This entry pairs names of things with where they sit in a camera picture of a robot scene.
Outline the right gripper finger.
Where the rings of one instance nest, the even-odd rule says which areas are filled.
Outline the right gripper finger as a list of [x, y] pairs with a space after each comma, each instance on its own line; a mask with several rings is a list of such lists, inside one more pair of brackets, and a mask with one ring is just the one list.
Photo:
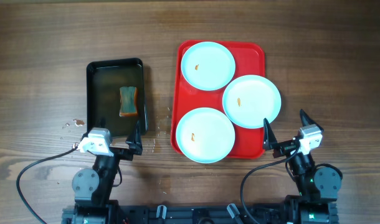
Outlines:
[[264, 118], [264, 142], [263, 142], [263, 148], [268, 150], [274, 150], [277, 148], [277, 139], [270, 127], [270, 123], [267, 118]]
[[316, 121], [311, 119], [303, 109], [300, 110], [300, 119], [303, 127], [315, 124], [321, 131], [323, 130], [323, 128]]

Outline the orange green scrub sponge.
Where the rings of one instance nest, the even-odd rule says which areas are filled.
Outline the orange green scrub sponge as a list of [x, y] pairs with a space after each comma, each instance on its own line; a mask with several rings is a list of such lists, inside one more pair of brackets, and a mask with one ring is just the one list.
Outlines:
[[134, 86], [120, 88], [120, 116], [137, 116], [138, 89]]

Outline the light blue plate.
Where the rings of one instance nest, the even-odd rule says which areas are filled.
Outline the light blue plate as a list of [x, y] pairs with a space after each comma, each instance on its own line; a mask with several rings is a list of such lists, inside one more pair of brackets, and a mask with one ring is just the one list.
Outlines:
[[230, 82], [222, 96], [222, 107], [236, 125], [247, 129], [271, 123], [279, 114], [282, 99], [278, 88], [267, 78], [244, 75]]
[[231, 152], [235, 129], [219, 110], [196, 108], [179, 120], [175, 137], [179, 149], [188, 159], [210, 164], [222, 160]]
[[234, 77], [236, 64], [228, 48], [216, 42], [197, 43], [184, 53], [181, 72], [194, 88], [214, 91], [226, 86]]

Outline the light blue plate bottom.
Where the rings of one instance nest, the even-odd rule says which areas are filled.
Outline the light blue plate bottom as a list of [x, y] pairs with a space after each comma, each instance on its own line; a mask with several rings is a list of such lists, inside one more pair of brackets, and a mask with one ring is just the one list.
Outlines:
[[222, 160], [231, 152], [235, 129], [219, 110], [196, 108], [179, 120], [175, 137], [179, 149], [188, 159], [210, 164]]

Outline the light blue plate top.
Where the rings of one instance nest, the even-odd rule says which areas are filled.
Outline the light blue plate top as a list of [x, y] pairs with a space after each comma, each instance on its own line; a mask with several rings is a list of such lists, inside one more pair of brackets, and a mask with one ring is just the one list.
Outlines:
[[194, 88], [214, 91], [226, 86], [234, 77], [236, 64], [228, 48], [216, 42], [197, 43], [184, 53], [181, 72]]

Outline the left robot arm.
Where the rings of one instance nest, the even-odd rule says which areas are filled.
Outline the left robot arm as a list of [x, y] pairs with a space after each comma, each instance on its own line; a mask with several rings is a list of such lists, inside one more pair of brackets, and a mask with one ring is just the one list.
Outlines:
[[75, 205], [72, 212], [64, 212], [62, 223], [127, 222], [124, 211], [116, 200], [110, 200], [110, 194], [120, 161], [132, 161], [134, 155], [142, 155], [140, 122], [135, 124], [125, 142], [127, 148], [112, 146], [112, 136], [106, 128], [92, 128], [84, 135], [79, 151], [94, 154], [95, 162], [91, 169], [80, 170], [73, 177]]

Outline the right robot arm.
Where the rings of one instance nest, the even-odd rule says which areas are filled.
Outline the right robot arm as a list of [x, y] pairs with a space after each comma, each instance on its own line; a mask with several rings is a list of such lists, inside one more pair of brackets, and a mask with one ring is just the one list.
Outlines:
[[279, 204], [264, 208], [266, 223], [338, 223], [335, 202], [343, 180], [342, 172], [331, 164], [316, 164], [311, 151], [318, 148], [324, 129], [300, 110], [302, 127], [291, 140], [278, 142], [267, 119], [264, 119], [265, 150], [273, 157], [284, 157], [287, 172], [298, 195], [287, 195]]

